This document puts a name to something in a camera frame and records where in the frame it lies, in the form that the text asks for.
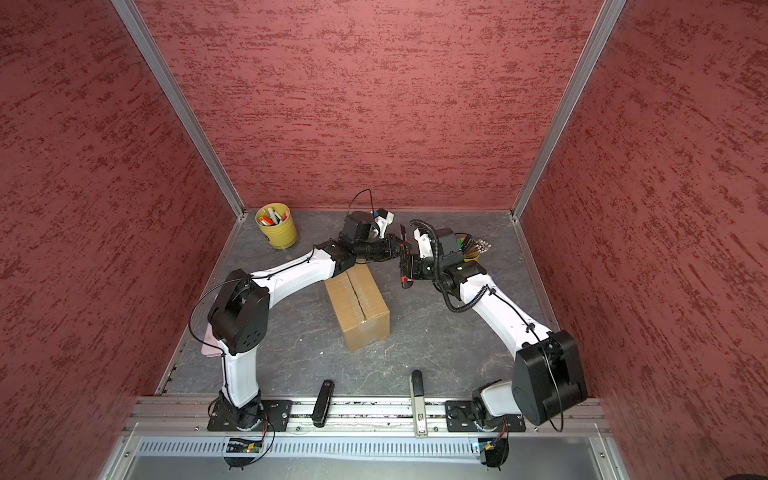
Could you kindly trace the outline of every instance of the yellow cup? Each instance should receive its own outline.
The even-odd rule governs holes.
[[[268,208],[270,207],[272,207],[272,210],[274,210],[280,218],[283,218],[286,213],[288,213],[288,217],[278,225],[265,227],[259,223],[259,219],[261,217],[270,218],[270,212],[268,211]],[[290,208],[285,204],[269,204],[261,207],[259,211],[256,212],[256,225],[258,225],[262,233],[266,235],[270,245],[277,249],[288,248],[299,238],[296,234],[296,225],[293,224],[293,215],[290,213]]]

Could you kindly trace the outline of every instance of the gray tabletop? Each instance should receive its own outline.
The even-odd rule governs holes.
[[[407,226],[419,218],[436,228],[449,227],[487,240],[492,248],[482,254],[480,264],[514,302],[541,319],[507,214],[395,214],[392,232],[399,232],[400,223]],[[310,252],[314,244],[337,237],[344,212],[295,210],[293,217],[299,242],[287,250],[274,250],[252,212],[222,277],[236,268],[263,270]],[[417,281],[404,290],[396,260],[371,263],[369,268],[389,307],[389,337],[349,353],[325,285],[308,286],[270,311],[269,328],[257,354],[263,395],[316,395],[324,379],[334,380],[337,395],[409,395],[408,378],[414,369],[422,371],[428,396],[469,396],[484,383],[511,378],[513,356],[479,315],[448,311],[429,281]],[[195,331],[202,335],[204,328],[199,324]],[[203,356],[200,344],[190,343],[171,378],[169,394],[215,394],[222,383],[220,359]]]

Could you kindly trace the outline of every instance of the cardboard box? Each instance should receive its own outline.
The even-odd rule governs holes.
[[[326,288],[350,352],[389,336],[389,309],[367,265],[326,280]]]

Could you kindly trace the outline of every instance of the textured red wall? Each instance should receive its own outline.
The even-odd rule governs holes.
[[[0,7],[0,478],[93,478],[233,223],[108,0]]]
[[[509,208],[602,0],[137,0],[249,207]]]
[[[768,474],[766,20],[627,2],[525,211],[634,480]]]

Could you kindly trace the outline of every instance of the black mounting plate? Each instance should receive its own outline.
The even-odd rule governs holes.
[[[486,432],[478,427],[475,420],[469,418],[468,414],[470,412],[472,412],[471,400],[449,400],[445,402],[445,423],[448,425],[448,431]],[[491,422],[491,426],[494,426],[493,432],[500,432],[502,430],[502,421],[507,424],[507,432],[525,432],[525,420],[522,415],[504,415],[503,417],[493,419]]]
[[[266,410],[272,429],[275,432],[285,432],[288,427],[288,420],[290,420],[290,409],[293,402],[291,400],[262,400],[261,405]],[[210,419],[208,419],[208,432],[239,432],[244,434],[245,432],[238,430],[222,411],[222,405],[220,402],[216,402]]]

